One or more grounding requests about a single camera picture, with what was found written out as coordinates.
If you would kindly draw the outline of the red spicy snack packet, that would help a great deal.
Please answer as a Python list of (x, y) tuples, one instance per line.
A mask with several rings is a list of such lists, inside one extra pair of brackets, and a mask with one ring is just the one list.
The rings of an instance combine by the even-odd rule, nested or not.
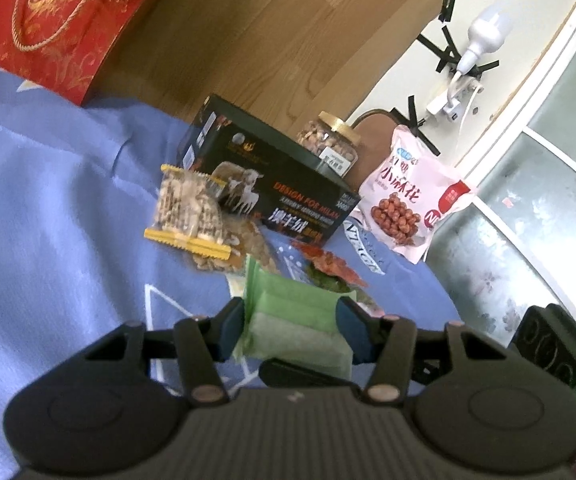
[(341, 278), (346, 284), (367, 287), (368, 284), (354, 270), (348, 266), (346, 260), (338, 257), (333, 252), (328, 252), (321, 247), (304, 244), (293, 240), (291, 246), (302, 253), (317, 271), (334, 278)]

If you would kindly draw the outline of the yellow-edged cracker packet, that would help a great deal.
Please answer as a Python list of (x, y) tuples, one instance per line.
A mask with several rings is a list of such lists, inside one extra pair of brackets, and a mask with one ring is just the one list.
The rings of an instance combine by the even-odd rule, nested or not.
[(225, 182), (215, 176), (164, 164), (154, 218), (146, 240), (218, 260), (230, 258), (218, 203)]

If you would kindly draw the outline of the green vegetable snack packet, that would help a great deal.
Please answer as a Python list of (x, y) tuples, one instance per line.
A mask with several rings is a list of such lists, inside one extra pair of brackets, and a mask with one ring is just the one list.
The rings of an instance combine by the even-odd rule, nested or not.
[(335, 292), (336, 294), (350, 294), (350, 292), (355, 292), (355, 301), (362, 309), (375, 318), (384, 316), (384, 309), (360, 286), (349, 284), (342, 278), (338, 278), (338, 276), (325, 274), (315, 269), (312, 264), (306, 267), (306, 275), (315, 286), (329, 290), (330, 292)]

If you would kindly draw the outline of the orange nut snack packet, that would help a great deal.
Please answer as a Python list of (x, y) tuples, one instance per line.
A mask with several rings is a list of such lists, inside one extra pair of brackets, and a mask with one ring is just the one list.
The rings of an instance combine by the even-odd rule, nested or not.
[(192, 262), (198, 270), (244, 275), (246, 260), (250, 256), (256, 259), (263, 270), (279, 274), (275, 252), (267, 244), (256, 222), (247, 217), (226, 214), (223, 224), (225, 243), (230, 245), (230, 258), (221, 260), (192, 254)]

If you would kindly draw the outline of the pink twisted snack bag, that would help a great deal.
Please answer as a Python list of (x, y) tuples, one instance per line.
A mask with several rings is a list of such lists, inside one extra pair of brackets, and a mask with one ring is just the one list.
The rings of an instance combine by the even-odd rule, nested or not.
[(410, 130), (399, 126), (392, 132), (389, 155), (363, 181), (358, 194), (352, 217), (392, 252), (418, 263), (438, 226), (465, 209), (474, 190)]

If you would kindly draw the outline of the black sheep-print cardboard box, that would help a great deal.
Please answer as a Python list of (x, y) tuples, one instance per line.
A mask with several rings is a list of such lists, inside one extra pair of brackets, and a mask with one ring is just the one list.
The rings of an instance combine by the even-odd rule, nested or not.
[(230, 214), (317, 246), (360, 201), (324, 160), (216, 94), (189, 125), (177, 163), (222, 181), (218, 203)]

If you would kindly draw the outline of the blue patterned tablecloth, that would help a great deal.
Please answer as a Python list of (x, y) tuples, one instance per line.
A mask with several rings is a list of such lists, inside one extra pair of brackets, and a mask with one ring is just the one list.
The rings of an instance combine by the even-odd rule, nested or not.
[(78, 107), (0, 68), (0, 479), (9, 400), (119, 325), (212, 315), (242, 279), (146, 240), (184, 122), (146, 104)]

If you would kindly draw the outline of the glass nut jar gold lid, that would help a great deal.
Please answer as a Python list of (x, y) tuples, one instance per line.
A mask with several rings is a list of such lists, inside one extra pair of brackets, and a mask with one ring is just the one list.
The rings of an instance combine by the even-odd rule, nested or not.
[(343, 178), (358, 161), (361, 137), (342, 119), (322, 110), (297, 134), (297, 142)]

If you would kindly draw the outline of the brown chair back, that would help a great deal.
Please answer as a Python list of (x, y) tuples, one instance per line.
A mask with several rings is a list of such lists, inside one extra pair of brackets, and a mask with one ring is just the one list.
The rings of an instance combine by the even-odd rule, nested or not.
[(344, 177), (353, 191), (358, 192), (364, 180), (390, 155), (392, 134), (399, 124), (385, 110), (370, 110), (354, 122), (352, 128), (360, 137), (355, 147), (358, 160)]

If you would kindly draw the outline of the white lamp bulb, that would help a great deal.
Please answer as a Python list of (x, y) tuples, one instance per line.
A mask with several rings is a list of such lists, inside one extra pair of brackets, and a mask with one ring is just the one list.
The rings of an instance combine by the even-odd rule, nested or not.
[(496, 52), (512, 31), (512, 14), (509, 5), (497, 0), (472, 21), (468, 28), (468, 46), (459, 59), (456, 72), (469, 73), (485, 54)]

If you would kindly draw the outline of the red gift bag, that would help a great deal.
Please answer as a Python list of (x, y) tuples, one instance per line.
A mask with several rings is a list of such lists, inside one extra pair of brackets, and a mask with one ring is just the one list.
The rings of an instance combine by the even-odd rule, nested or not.
[(0, 0), (0, 68), (80, 105), (156, 0)]

